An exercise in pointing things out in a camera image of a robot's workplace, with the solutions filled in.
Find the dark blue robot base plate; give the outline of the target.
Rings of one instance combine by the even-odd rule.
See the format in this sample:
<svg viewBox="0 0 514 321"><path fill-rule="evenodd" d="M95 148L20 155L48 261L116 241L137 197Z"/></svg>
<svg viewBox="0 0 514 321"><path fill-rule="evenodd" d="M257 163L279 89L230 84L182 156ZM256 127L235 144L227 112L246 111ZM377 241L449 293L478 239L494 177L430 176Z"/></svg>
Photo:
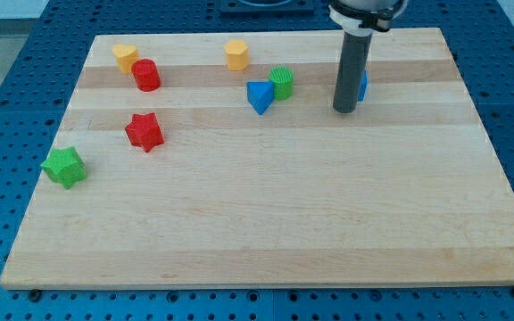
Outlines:
<svg viewBox="0 0 514 321"><path fill-rule="evenodd" d="M242 14L314 13L313 0L219 0L216 2L223 16Z"/></svg>

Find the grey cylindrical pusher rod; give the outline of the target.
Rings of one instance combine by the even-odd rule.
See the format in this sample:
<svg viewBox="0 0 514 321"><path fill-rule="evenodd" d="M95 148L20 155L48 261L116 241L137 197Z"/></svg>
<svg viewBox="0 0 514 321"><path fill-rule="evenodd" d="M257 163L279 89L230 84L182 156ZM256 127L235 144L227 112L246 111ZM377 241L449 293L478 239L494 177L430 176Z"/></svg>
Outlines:
<svg viewBox="0 0 514 321"><path fill-rule="evenodd" d="M333 99L333 108L339 113L352 113L356 109L371 39L371 34L365 37L344 34Z"/></svg>

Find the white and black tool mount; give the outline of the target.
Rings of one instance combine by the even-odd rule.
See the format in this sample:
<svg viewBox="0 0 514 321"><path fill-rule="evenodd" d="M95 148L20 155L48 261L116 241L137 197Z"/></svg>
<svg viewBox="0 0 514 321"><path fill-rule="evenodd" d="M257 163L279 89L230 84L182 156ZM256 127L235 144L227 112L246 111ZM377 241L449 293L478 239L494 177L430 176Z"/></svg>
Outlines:
<svg viewBox="0 0 514 321"><path fill-rule="evenodd" d="M329 17L346 33L387 32L409 0L329 0Z"/></svg>

